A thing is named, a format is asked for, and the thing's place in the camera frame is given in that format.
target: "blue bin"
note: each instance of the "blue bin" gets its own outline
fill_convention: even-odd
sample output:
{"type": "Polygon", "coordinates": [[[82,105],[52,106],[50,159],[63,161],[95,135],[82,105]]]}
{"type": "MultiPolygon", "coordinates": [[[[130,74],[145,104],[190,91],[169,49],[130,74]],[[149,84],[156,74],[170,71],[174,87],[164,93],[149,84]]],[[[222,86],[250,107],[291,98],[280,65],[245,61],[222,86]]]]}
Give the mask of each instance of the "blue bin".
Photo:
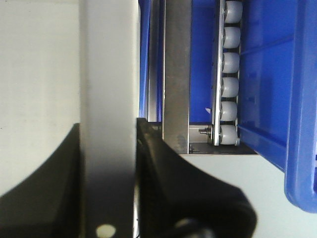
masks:
{"type": "Polygon", "coordinates": [[[285,172],[294,205],[316,213],[317,1],[243,7],[241,140],[285,172]]]}

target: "white floor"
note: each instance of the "white floor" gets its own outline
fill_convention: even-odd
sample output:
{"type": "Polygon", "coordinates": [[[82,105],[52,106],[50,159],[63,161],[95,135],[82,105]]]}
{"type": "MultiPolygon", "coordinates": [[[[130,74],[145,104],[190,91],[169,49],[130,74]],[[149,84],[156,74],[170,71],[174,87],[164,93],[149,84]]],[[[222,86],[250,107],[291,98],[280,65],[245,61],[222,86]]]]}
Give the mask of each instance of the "white floor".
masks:
{"type": "MultiPolygon", "coordinates": [[[[0,195],[79,121],[78,29],[76,0],[0,1],[0,195]]],[[[287,201],[283,173],[262,157],[186,159],[245,191],[258,213],[254,238],[317,237],[317,214],[287,201]]]]}

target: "white roller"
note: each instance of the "white roller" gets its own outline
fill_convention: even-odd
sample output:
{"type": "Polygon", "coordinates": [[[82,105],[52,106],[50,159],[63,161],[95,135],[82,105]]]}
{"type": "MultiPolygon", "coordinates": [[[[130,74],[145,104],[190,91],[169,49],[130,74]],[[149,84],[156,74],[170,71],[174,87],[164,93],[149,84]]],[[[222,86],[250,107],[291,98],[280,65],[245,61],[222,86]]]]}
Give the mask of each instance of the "white roller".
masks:
{"type": "Polygon", "coordinates": [[[226,49],[237,48],[240,44],[240,38],[241,31],[239,27],[225,27],[223,47],[226,49]]]}
{"type": "Polygon", "coordinates": [[[237,53],[226,52],[222,57],[222,72],[236,73],[239,70],[240,56],[237,53]]]}
{"type": "Polygon", "coordinates": [[[234,121],[237,119],[237,104],[235,102],[221,102],[220,120],[234,121]]]}
{"type": "Polygon", "coordinates": [[[234,77],[223,77],[221,91],[221,96],[224,98],[233,98],[238,96],[239,80],[234,77]]]}
{"type": "Polygon", "coordinates": [[[235,145],[237,143],[238,134],[234,125],[220,126],[220,144],[235,145]]]}
{"type": "Polygon", "coordinates": [[[226,1],[225,23],[238,23],[242,18],[242,2],[226,1]]]}

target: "blue surface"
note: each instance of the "blue surface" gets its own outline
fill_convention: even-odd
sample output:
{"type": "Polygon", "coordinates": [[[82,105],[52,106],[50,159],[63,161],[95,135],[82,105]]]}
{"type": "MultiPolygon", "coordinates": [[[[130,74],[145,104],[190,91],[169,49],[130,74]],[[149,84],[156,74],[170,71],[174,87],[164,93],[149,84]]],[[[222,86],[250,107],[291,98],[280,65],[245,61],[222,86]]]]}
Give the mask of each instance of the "blue surface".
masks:
{"type": "Polygon", "coordinates": [[[140,37],[140,102],[139,117],[146,118],[147,87],[149,74],[149,32],[150,32],[150,0],[139,0],[141,9],[141,37],[140,37]]]}
{"type": "Polygon", "coordinates": [[[194,0],[192,11],[190,122],[210,122],[214,0],[194,0]]]}
{"type": "Polygon", "coordinates": [[[243,7],[241,140],[285,172],[294,205],[317,213],[317,1],[243,7]]]}
{"type": "MultiPolygon", "coordinates": [[[[141,61],[140,61],[140,106],[139,116],[146,117],[146,88],[148,86],[148,53],[150,1],[139,0],[141,7],[141,61]]],[[[210,122],[211,116],[205,108],[211,107],[211,60],[213,37],[214,0],[193,0],[192,51],[191,51],[191,97],[190,122],[210,122]]],[[[162,22],[160,11],[160,33],[158,59],[162,58],[162,22]]],[[[158,119],[162,115],[162,62],[158,60],[158,119]]]]}

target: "round hole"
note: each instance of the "round hole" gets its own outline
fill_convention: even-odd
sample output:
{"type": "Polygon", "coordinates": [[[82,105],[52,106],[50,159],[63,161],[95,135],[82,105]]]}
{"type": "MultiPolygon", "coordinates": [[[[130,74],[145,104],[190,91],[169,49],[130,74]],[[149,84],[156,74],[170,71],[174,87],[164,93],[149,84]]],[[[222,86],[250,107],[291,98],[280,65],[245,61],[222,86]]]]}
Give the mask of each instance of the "round hole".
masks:
{"type": "Polygon", "coordinates": [[[115,234],[115,227],[110,224],[103,224],[96,228],[98,238],[111,238],[115,234]]]}

